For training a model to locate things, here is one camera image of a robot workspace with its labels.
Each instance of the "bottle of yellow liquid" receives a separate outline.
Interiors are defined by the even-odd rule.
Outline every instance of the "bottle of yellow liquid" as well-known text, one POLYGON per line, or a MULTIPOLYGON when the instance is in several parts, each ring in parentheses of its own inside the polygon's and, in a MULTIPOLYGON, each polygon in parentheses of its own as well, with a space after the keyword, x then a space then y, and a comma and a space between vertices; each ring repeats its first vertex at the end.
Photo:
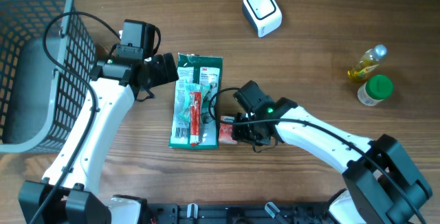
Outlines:
POLYGON ((369 74, 383 62, 386 55, 386 47, 384 45, 376 45, 373 49, 365 52, 361 61, 349 70, 349 79, 352 82, 363 82, 367 80, 369 74))

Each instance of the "laundry basket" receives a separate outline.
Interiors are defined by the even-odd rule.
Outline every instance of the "laundry basket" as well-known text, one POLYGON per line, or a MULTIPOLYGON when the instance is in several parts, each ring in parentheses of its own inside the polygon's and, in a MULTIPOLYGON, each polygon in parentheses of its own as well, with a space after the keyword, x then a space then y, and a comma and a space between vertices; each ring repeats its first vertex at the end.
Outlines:
MULTIPOLYGON (((46 25, 74 0, 0 0, 0 153, 58 152, 85 101, 87 89, 57 70, 43 51, 46 25)), ((47 46, 83 79, 96 49, 79 16, 52 26, 47 46)))

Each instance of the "robotic arm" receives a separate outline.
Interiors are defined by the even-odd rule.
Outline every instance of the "robotic arm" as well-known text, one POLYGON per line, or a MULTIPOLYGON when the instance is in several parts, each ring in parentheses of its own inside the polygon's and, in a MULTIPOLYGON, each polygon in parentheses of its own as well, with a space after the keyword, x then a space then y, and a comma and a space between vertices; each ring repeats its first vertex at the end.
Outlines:
MULTIPOLYGON (((178 79, 171 54, 153 56, 155 30, 147 23, 126 21, 115 60, 100 61, 92 70, 91 86, 99 98, 98 113, 74 165, 37 223, 155 223, 152 207, 147 205, 146 199, 114 196, 103 203, 95 197, 105 157, 122 118, 132 107, 139 91, 145 89, 149 92, 151 87, 178 79)), ((341 131, 313 117, 291 100, 273 101, 252 81, 240 88, 234 97, 246 113, 238 113, 233 123, 235 140, 264 146, 269 145, 274 137, 309 151, 342 174, 348 190, 335 196, 327 208, 334 222, 407 223, 414 209, 418 210, 432 196, 427 181, 392 137, 383 135, 374 141, 341 131), (374 173, 378 168, 374 164, 383 171, 387 170, 390 176, 382 175, 376 179, 374 173), (390 178, 404 194, 390 182, 390 178)), ((42 181, 26 181, 21 188, 19 203, 28 223, 66 170, 64 165, 90 116, 90 98, 88 93, 65 146, 42 181)), ((189 205, 187 209, 191 220, 201 213, 194 206, 189 205)), ((266 211, 273 220, 289 223, 273 203, 266 205, 266 211)), ((170 219, 157 223, 178 221, 170 219)))

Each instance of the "tabletop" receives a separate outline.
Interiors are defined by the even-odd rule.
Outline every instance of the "tabletop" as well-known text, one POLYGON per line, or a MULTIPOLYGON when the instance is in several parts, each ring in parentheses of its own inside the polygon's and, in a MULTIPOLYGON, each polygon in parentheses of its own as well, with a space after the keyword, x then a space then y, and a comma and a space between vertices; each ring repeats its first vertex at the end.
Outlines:
MULTIPOLYGON (((159 53, 223 57, 222 87, 254 80, 273 99, 289 98, 344 131, 397 138, 430 183, 434 196, 421 213, 440 223, 440 0, 276 0, 282 25, 258 38, 242 0, 75 0, 116 30, 125 19, 162 32, 159 53), (347 70, 376 44, 388 48, 373 73, 388 76, 393 95, 376 107, 357 99, 347 70)), ((84 18, 93 40, 115 43, 84 18)), ((154 100, 135 103, 124 118, 102 170, 101 199, 127 194, 149 203, 266 203, 327 201, 345 184, 308 152, 282 144, 254 153, 247 144, 218 150, 168 147, 174 84, 154 88, 154 100)), ((240 108, 220 97, 220 113, 240 108)), ((17 196, 23 180, 39 181, 56 155, 0 155, 0 223, 22 223, 17 196)))

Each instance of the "green cap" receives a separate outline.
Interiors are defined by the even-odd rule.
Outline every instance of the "green cap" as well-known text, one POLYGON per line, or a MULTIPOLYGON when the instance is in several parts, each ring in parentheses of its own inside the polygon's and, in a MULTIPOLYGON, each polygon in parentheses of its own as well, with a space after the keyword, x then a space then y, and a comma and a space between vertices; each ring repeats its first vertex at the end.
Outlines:
POLYGON ((375 100, 383 100, 393 93, 393 83, 383 75, 373 76, 365 86, 366 93, 375 100))

